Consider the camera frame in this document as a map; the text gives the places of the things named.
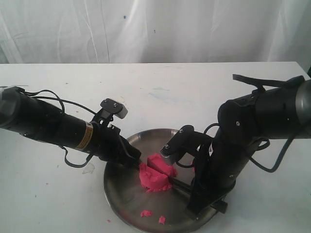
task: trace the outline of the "sticker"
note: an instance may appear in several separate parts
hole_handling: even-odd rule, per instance
[[[212,147],[212,144],[210,144],[209,148],[208,148],[208,153],[210,156],[212,156],[214,150],[213,150],[213,147]]]
[[[85,147],[91,141],[92,135],[93,135],[93,125],[86,122],[86,132],[84,133],[84,136],[83,136],[81,142],[79,143],[79,145],[75,149],[77,149],[77,150],[85,149]]]

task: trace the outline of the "table surface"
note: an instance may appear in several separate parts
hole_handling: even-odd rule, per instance
[[[93,110],[105,98],[118,100],[129,113],[114,124],[129,137],[147,129],[179,129],[185,124],[203,131],[216,122],[222,103],[254,89],[233,81],[233,73],[276,80],[308,78],[296,62],[23,64],[0,65],[0,85],[25,85],[27,91],[50,89]],[[71,105],[66,105],[66,112],[92,118]],[[0,136],[0,232],[136,232],[114,215],[106,201],[105,162],[93,158],[85,168],[71,168],[57,146],[5,130],[0,130]],[[271,167],[283,143],[272,140],[255,158]],[[197,232],[310,232],[309,151],[310,141],[294,141],[273,174],[248,163],[226,198],[227,213],[217,214]],[[75,162],[85,156],[69,151]]]

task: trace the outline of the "white backdrop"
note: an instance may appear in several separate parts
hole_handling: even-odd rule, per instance
[[[0,0],[0,47],[9,63],[297,61],[307,71],[311,0]]]

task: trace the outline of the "pink play dough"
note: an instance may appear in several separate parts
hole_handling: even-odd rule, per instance
[[[159,154],[150,155],[147,159],[147,166],[152,167],[160,173],[166,174],[167,176],[177,176],[177,170],[173,166],[167,165]]]
[[[139,178],[143,187],[149,192],[165,191],[172,187],[168,176],[148,167],[145,163],[139,165]]]
[[[143,210],[141,213],[140,213],[140,216],[141,217],[150,217],[152,215],[152,211],[150,210]]]
[[[159,219],[159,223],[164,224],[165,223],[165,217],[161,216]]]

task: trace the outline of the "round metal tray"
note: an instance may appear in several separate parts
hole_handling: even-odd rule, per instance
[[[141,160],[147,162],[147,157],[159,153],[177,132],[172,129],[153,129],[137,133],[127,140],[141,151]],[[190,164],[193,157],[186,154],[181,162]],[[177,179],[190,184],[194,177],[192,168],[176,166]],[[186,213],[189,195],[172,188],[156,193],[146,193],[146,188],[140,185],[139,172],[132,168],[107,163],[104,171],[104,190],[106,198],[115,212],[126,224],[143,232],[150,233],[186,233],[199,229],[207,223],[217,211],[206,208],[197,220],[190,219]],[[151,217],[140,217],[142,210],[151,210]],[[166,218],[164,225],[159,224],[160,216]]]

